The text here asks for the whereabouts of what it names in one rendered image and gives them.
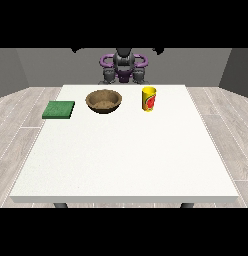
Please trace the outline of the yellow cup with melon print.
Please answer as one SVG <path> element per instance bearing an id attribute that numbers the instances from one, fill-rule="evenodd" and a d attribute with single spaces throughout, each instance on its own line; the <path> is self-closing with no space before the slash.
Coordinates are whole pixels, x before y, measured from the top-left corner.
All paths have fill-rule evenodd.
<path id="1" fill-rule="evenodd" d="M 146 86 L 142 89 L 142 109 L 150 112 L 154 108 L 157 90 L 154 87 Z"/>

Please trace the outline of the brown wooden bowl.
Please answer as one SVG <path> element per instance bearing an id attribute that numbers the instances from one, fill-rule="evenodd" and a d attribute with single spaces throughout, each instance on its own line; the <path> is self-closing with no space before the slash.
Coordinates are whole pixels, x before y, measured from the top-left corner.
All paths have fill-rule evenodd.
<path id="1" fill-rule="evenodd" d="M 96 90 L 86 97 L 88 107 L 98 114 L 109 114 L 115 111 L 122 102 L 122 96 L 108 89 Z"/>

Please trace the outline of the green square pad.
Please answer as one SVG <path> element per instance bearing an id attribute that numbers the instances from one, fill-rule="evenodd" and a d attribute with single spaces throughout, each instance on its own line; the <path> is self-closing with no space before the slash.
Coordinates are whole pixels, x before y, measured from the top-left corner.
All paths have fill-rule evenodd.
<path id="1" fill-rule="evenodd" d="M 43 114 L 43 119 L 69 119 L 71 117 L 74 101 L 50 101 Z"/>

